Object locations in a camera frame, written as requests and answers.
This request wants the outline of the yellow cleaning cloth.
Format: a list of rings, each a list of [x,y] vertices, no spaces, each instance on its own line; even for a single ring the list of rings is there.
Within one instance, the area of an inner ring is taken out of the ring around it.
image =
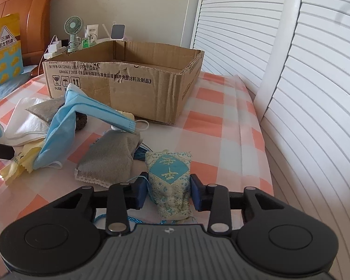
[[[10,185],[22,173],[30,174],[33,171],[34,161],[43,148],[44,141],[45,139],[41,138],[25,144],[10,164],[0,170],[0,176],[6,185]]]

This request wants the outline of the white towel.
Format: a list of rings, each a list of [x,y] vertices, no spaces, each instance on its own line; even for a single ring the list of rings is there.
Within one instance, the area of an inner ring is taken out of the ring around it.
[[[50,125],[26,110],[45,101],[27,97],[17,103],[5,129],[5,144],[18,147],[46,137]]]

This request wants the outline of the blue floral sachet bag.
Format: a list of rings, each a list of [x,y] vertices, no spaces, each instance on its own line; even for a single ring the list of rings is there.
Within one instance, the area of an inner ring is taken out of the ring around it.
[[[191,217],[190,152],[147,152],[149,194],[165,221],[183,221]]]

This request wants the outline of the blue surgical face mask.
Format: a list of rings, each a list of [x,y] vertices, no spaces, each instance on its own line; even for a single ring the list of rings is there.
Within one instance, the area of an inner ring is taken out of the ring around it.
[[[136,133],[136,122],[119,111],[88,97],[74,84],[67,86],[64,105],[55,113],[42,149],[33,163],[34,169],[46,168],[61,160],[72,147],[75,138],[76,114],[100,119],[121,131]]]

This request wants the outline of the small grey cloth pouch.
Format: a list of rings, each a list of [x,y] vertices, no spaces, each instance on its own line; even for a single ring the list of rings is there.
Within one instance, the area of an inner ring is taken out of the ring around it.
[[[59,97],[26,108],[28,112],[44,121],[47,125],[53,120],[58,110],[65,104],[65,98]]]

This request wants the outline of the dark brown hair scrunchie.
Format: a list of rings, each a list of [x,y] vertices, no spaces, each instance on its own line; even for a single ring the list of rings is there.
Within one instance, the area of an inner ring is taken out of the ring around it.
[[[86,114],[76,112],[76,128],[75,131],[78,132],[82,130],[87,123],[88,117]]]

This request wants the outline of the light blue bedsheet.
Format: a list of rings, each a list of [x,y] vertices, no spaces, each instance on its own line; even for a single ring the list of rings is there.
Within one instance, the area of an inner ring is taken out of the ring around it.
[[[31,72],[33,69],[37,69],[37,66],[25,66],[23,73],[21,73],[18,77],[8,80],[4,84],[0,85],[0,100],[29,81],[31,79]]]

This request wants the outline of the yellow blue snack bag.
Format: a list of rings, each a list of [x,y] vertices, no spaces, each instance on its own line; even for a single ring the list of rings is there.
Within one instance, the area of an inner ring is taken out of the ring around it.
[[[0,18],[0,86],[22,72],[20,17],[8,14]]]

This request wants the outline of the brown cardboard box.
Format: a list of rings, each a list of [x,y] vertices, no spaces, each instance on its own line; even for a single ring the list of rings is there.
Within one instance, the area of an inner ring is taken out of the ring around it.
[[[43,62],[51,98],[69,84],[137,118],[173,125],[202,69],[204,52],[169,44],[106,41]]]

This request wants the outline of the white power strip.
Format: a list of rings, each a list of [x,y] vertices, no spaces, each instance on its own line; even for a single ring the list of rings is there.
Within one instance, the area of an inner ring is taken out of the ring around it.
[[[67,51],[67,47],[62,45],[61,41],[54,41],[53,43],[51,43],[46,51],[46,53],[44,54],[44,58],[46,60],[49,60],[55,56],[58,56],[64,52]]]

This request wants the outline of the green bottle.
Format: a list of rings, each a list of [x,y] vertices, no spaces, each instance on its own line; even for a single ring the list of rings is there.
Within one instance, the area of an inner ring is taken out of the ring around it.
[[[86,48],[89,48],[89,47],[90,47],[90,40],[89,40],[89,38],[87,38],[87,37],[83,38],[82,43],[81,43],[81,48],[82,49],[86,49]]]

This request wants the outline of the green handheld fan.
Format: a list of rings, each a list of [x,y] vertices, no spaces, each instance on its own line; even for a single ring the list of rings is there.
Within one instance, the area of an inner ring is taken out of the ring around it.
[[[71,16],[64,23],[65,33],[70,37],[67,50],[69,53],[77,51],[81,43],[81,38],[78,36],[78,33],[82,30],[82,27],[83,21],[78,16]]]

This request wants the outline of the wooden headboard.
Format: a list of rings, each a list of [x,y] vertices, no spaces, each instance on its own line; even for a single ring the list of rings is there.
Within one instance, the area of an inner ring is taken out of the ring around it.
[[[36,65],[50,41],[50,0],[0,0],[0,18],[14,13],[20,18],[23,63]]]

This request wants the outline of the phone stand with screen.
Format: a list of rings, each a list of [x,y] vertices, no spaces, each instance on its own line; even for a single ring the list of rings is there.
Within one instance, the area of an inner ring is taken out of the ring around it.
[[[125,24],[114,23],[111,28],[110,38],[115,41],[123,41],[125,39],[125,31]]]

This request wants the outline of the white louvered closet door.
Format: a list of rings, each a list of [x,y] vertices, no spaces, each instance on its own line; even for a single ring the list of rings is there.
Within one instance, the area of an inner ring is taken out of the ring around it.
[[[350,0],[199,0],[191,46],[242,79],[275,195],[334,230],[350,279]]]

